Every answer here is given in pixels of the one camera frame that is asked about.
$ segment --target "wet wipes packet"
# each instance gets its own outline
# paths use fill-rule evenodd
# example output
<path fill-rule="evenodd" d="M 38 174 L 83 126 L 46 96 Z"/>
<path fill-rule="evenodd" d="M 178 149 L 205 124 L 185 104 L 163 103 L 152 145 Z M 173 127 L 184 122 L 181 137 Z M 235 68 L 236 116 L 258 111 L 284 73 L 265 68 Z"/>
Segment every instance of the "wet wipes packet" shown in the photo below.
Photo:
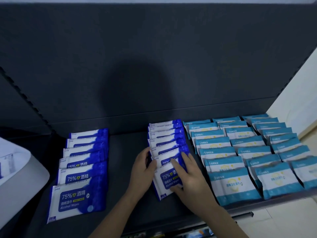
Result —
<path fill-rule="evenodd" d="M 259 114 L 259 115 L 249 115 L 249 116 L 241 116 L 243 120 L 248 120 L 248 119 L 263 119 L 263 118 L 269 118 L 268 114 Z"/>
<path fill-rule="evenodd" d="M 83 155 L 61 158 L 59 161 L 59 168 L 76 168 L 89 164 L 96 164 L 101 161 L 105 161 L 105 154 L 103 150 Z"/>
<path fill-rule="evenodd" d="M 269 137 L 269 144 L 278 144 L 293 138 L 297 138 L 297 134 L 295 133 L 287 133 L 283 135 L 276 135 Z"/>
<path fill-rule="evenodd" d="M 205 165 L 205 159 L 217 159 L 217 158 L 225 158 L 231 156 L 237 156 L 235 152 L 235 148 L 223 147 L 223 148 L 201 148 L 199 150 L 199 155 L 203 165 Z"/>
<path fill-rule="evenodd" d="M 218 159 L 205 159 L 204 161 L 207 172 L 219 172 L 244 167 L 244 163 L 240 156 Z"/>
<path fill-rule="evenodd" d="M 219 124 L 220 129 L 225 128 L 243 128 L 248 127 L 246 121 L 233 121 L 233 122 L 224 122 Z"/>
<path fill-rule="evenodd" d="M 285 123 L 258 123 L 255 124 L 255 130 L 262 134 L 262 130 L 275 129 L 275 128 L 286 128 Z"/>
<path fill-rule="evenodd" d="M 162 153 L 165 153 L 167 151 L 176 149 L 176 148 L 181 147 L 183 145 L 187 145 L 185 138 L 177 139 L 177 140 L 175 140 L 173 142 L 170 142 L 170 143 L 167 143 L 167 144 L 163 144 L 163 145 L 151 148 L 150 149 L 150 154 L 151 154 L 151 156 L 158 156 L 158 155 L 160 155 Z"/>
<path fill-rule="evenodd" d="M 161 125 L 161 126 L 151 126 L 147 128 L 147 131 L 150 133 L 150 132 L 182 128 L 182 127 L 183 125 L 181 123 L 174 123 L 174 124 Z"/>
<path fill-rule="evenodd" d="M 185 127 L 185 130 L 187 132 L 187 137 L 188 139 L 191 139 L 190 135 L 189 135 L 189 125 L 190 124 L 199 124 L 199 123 L 210 123 L 210 119 L 206 119 L 206 120 L 200 120 L 200 121 L 192 121 L 192 122 L 183 122 L 183 125 Z"/>
<path fill-rule="evenodd" d="M 0 157 L 0 179 L 16 172 L 13 154 Z"/>
<path fill-rule="evenodd" d="M 267 165 L 275 165 L 278 163 L 281 163 L 281 159 L 278 154 L 275 155 L 265 155 L 253 159 L 248 159 L 247 166 L 250 172 L 251 177 L 253 178 L 254 182 L 256 183 L 256 186 L 260 189 L 262 188 L 262 183 L 260 182 L 259 178 L 256 175 L 255 168 L 257 167 L 264 167 Z"/>
<path fill-rule="evenodd" d="M 289 162 L 312 156 L 312 153 L 307 145 L 301 145 L 289 151 L 279 153 L 279 156 L 283 162 Z"/>
<path fill-rule="evenodd" d="M 208 173 L 212 190 L 221 206 L 260 199 L 247 168 Z"/>
<path fill-rule="evenodd" d="M 175 135 L 175 134 L 183 134 L 183 135 L 185 135 L 184 129 L 183 128 L 173 128 L 173 129 L 169 129 L 169 130 L 148 132 L 147 133 L 147 138 L 148 139 L 156 139 L 156 138 L 161 138 L 161 137 L 164 137 L 164 136 Z"/>
<path fill-rule="evenodd" d="M 299 139 L 296 138 L 292 138 L 290 140 L 281 142 L 281 143 L 277 143 L 277 144 L 272 144 L 272 149 L 274 151 L 274 153 L 281 153 L 281 152 L 285 152 L 285 151 L 289 151 L 292 150 L 294 148 L 297 148 L 298 146 L 303 145 Z"/>
<path fill-rule="evenodd" d="M 255 168 L 256 175 L 263 185 L 264 199 L 304 190 L 299 184 L 288 163 Z"/>
<path fill-rule="evenodd" d="M 178 159 L 179 164 L 186 170 L 185 164 L 181 159 Z M 172 186 L 183 187 L 183 183 L 178 176 L 172 163 L 167 163 L 160 168 L 157 168 L 154 173 L 153 186 L 156 197 L 159 201 L 172 193 Z"/>
<path fill-rule="evenodd" d="M 248 159 L 270 154 L 272 154 L 270 146 L 252 146 L 238 148 L 238 155 L 242 157 L 245 164 L 247 164 L 246 160 Z"/>
<path fill-rule="evenodd" d="M 102 143 L 108 144 L 108 136 L 97 136 L 81 139 L 67 139 L 66 148 L 73 148 L 78 146 L 85 146 L 89 144 Z"/>
<path fill-rule="evenodd" d="M 201 148 L 221 148 L 231 146 L 229 137 L 219 137 L 212 139 L 197 139 L 195 140 L 196 150 L 195 154 L 199 154 Z"/>
<path fill-rule="evenodd" d="M 233 147 L 235 147 L 236 151 L 240 147 L 250 147 L 250 146 L 265 146 L 262 136 L 252 136 L 248 138 L 242 139 L 232 139 L 230 140 Z"/>
<path fill-rule="evenodd" d="M 202 132 L 192 132 L 192 141 L 196 151 L 196 140 L 197 139 L 213 139 L 218 137 L 225 137 L 224 131 L 221 129 L 202 131 Z"/>
<path fill-rule="evenodd" d="M 177 159 L 177 158 L 182 159 L 182 155 L 181 155 L 182 152 L 184 152 L 188 156 L 189 149 L 187 145 L 162 153 L 158 156 L 151 157 L 151 159 L 156 160 L 156 167 L 159 168 L 169 163 L 171 159 Z"/>
<path fill-rule="evenodd" d="M 248 123 L 250 123 L 253 128 L 255 128 L 255 124 L 264 124 L 264 123 L 278 123 L 278 118 L 263 118 L 263 119 L 248 119 Z"/>
<path fill-rule="evenodd" d="M 154 148 L 156 146 L 160 146 L 163 144 L 173 142 L 177 139 L 184 139 L 184 138 L 185 137 L 183 134 L 174 134 L 174 135 L 164 136 L 164 137 L 155 138 L 155 139 L 148 139 L 147 143 L 149 144 L 151 148 Z"/>
<path fill-rule="evenodd" d="M 200 123 L 200 124 L 189 124 L 189 136 L 192 137 L 192 132 L 203 132 L 210 130 L 217 130 L 219 127 L 216 123 Z"/>
<path fill-rule="evenodd" d="M 165 121 L 165 122 L 160 122 L 160 123 L 149 123 L 149 127 L 153 126 L 163 126 L 163 125 L 170 125 L 170 124 L 175 124 L 175 123 L 181 123 L 182 121 L 180 119 L 175 119 L 171 121 Z"/>
<path fill-rule="evenodd" d="M 106 208 L 106 180 L 96 176 L 87 180 L 53 186 L 47 223 Z"/>
<path fill-rule="evenodd" d="M 274 128 L 261 130 L 261 134 L 264 136 L 266 140 L 269 140 L 270 136 L 283 135 L 292 132 L 292 128 Z"/>
<path fill-rule="evenodd" d="M 74 148 L 65 148 L 63 150 L 63 157 L 83 155 L 83 154 L 88 154 L 88 153 L 92 153 L 92 152 L 96 152 L 100 150 L 104 150 L 105 159 L 107 159 L 108 158 L 107 144 L 105 142 L 89 144 L 85 146 L 78 146 Z"/>
<path fill-rule="evenodd" d="M 229 139 L 242 139 L 256 136 L 256 133 L 252 127 L 225 128 L 225 131 Z"/>
<path fill-rule="evenodd" d="M 95 176 L 103 176 L 107 173 L 107 162 L 100 162 L 90 164 L 73 169 L 58 169 L 57 185 L 64 185 L 69 183 L 86 180 Z"/>
<path fill-rule="evenodd" d="M 297 177 L 303 182 L 305 189 L 317 187 L 317 157 L 292 161 L 291 166 Z"/>
<path fill-rule="evenodd" d="M 108 129 L 101 128 L 101 129 L 85 131 L 85 132 L 70 133 L 69 139 L 82 139 L 82 138 L 99 137 L 99 136 L 108 136 Z"/>
<path fill-rule="evenodd" d="M 240 117 L 231 117 L 231 118 L 222 118 L 222 119 L 212 119 L 214 123 L 216 123 L 218 126 L 220 126 L 221 123 L 227 123 L 227 122 L 233 122 L 233 121 L 240 121 Z"/>

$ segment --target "white floor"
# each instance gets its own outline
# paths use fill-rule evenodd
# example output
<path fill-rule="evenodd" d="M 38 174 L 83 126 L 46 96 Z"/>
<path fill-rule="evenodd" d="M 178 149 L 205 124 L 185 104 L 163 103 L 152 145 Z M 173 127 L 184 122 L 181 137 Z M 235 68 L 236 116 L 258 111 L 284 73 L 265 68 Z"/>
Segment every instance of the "white floor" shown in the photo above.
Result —
<path fill-rule="evenodd" d="M 317 237 L 317 203 L 312 198 L 257 210 L 253 213 L 253 217 L 237 221 L 250 238 Z"/>

